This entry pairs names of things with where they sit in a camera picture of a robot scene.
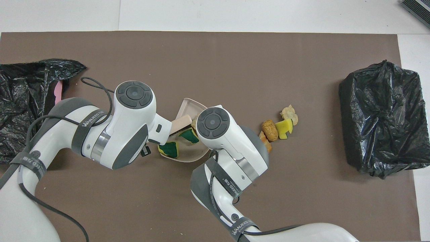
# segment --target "black strap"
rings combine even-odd
[[[91,112],[81,121],[81,123],[76,128],[75,135],[73,135],[71,147],[73,152],[83,156],[82,146],[86,139],[86,136],[89,133],[89,130],[91,129],[91,126],[105,114],[105,111],[97,109]]]
[[[233,179],[224,171],[224,169],[215,161],[212,157],[206,161],[206,166],[214,174],[219,183],[225,188],[225,190],[233,197],[237,198],[242,194],[242,190]]]
[[[21,164],[32,170],[39,180],[45,175],[46,167],[41,160],[25,151],[19,152],[10,162],[11,164]]]
[[[249,218],[241,217],[230,227],[230,235],[233,237],[234,241],[239,241],[239,237],[242,233],[251,226],[257,227]]]

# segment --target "green sponge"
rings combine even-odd
[[[158,151],[168,157],[176,158],[179,154],[178,144],[176,142],[168,142],[165,145],[158,145]]]
[[[186,129],[184,132],[180,133],[178,136],[185,138],[186,140],[190,141],[193,144],[199,142],[199,138],[197,137],[193,128]]]

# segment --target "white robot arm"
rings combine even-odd
[[[161,145],[167,141],[172,123],[156,113],[155,95],[146,84],[120,84],[114,92],[114,106],[114,115],[108,116],[77,97],[61,101],[51,110],[50,115],[68,121],[46,119],[26,149],[12,161],[11,167],[19,165],[19,169],[8,170],[0,179],[0,241],[60,241],[45,214],[29,199],[60,149],[70,148],[110,169],[118,169],[133,162],[139,153],[150,154],[147,141]],[[346,230],[327,223],[261,232],[234,207],[233,200],[267,170],[269,158],[264,144],[249,128],[236,124],[220,105],[199,115],[197,135],[215,151],[215,156],[193,171],[192,194],[235,241],[357,241]],[[25,229],[8,229],[16,224]]]
[[[190,188],[197,201],[207,208],[239,242],[357,242],[343,228],[314,223],[261,232],[233,205],[233,200],[267,170],[269,156],[259,137],[239,126],[227,110],[215,106],[197,120],[197,135],[216,151],[191,176]]]
[[[65,99],[52,108],[50,115],[66,117],[79,125],[56,118],[46,119],[31,140],[30,150],[21,152],[12,161],[30,160],[40,172],[35,173],[23,165],[16,171],[6,172],[6,176],[11,176],[0,189],[0,228],[5,230],[0,232],[0,241],[60,241],[48,218],[18,184],[23,182],[34,194],[40,177],[62,148],[70,148],[110,169],[118,169],[130,164],[139,152],[148,154],[147,141],[166,142],[172,123],[156,113],[155,95],[149,86],[137,81],[120,84],[114,92],[114,106],[114,115],[97,126],[94,123],[104,119],[107,113],[83,98]],[[8,229],[12,224],[26,229]]]

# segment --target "brown surface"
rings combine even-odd
[[[300,122],[272,143],[269,169],[241,196],[239,210],[261,229],[328,222],[361,241],[419,240],[411,171],[386,180],[346,163],[338,84],[384,59],[400,64],[395,35],[69,32],[2,33],[0,62],[75,59],[84,73],[114,89],[148,84],[158,113],[174,119],[182,99],[222,104],[237,123],[260,132],[293,104]],[[77,79],[66,97],[108,109],[105,94]],[[80,221],[93,242],[232,241],[193,198],[189,179],[204,162],[157,154],[111,171],[70,150],[56,157],[36,195]],[[69,221],[46,213],[64,242],[82,241]]]

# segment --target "food scrap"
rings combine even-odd
[[[274,123],[271,119],[268,119],[261,125],[262,131],[258,137],[266,146],[268,152],[272,150],[272,145],[269,141],[273,142],[277,140],[278,137],[281,140],[286,140],[287,132],[292,133],[293,126],[298,123],[298,116],[292,105],[282,109],[280,114],[284,119],[283,121]]]
[[[273,123],[271,119],[264,121],[261,125],[261,129],[269,141],[273,142],[278,139],[278,131],[276,130],[275,123]]]
[[[298,123],[298,116],[295,113],[295,110],[294,110],[293,106],[291,106],[291,104],[290,104],[290,106],[282,109],[281,116],[284,120],[292,119],[293,125],[297,125],[297,123]]]
[[[293,131],[293,120],[286,119],[275,124],[276,129],[278,130],[279,138],[281,140],[287,139],[287,132]]]
[[[197,118],[199,117],[199,115],[201,114],[201,112],[200,113],[198,113],[197,115],[196,115],[196,117],[194,117],[194,119],[192,120],[192,122],[191,122],[191,127],[193,127],[193,129],[194,129],[194,131],[196,131],[197,130]]]
[[[264,146],[266,146],[267,152],[270,153],[272,151],[272,145],[267,140],[266,136],[264,135],[263,131],[260,132],[260,135],[258,136],[260,140],[263,142]]]

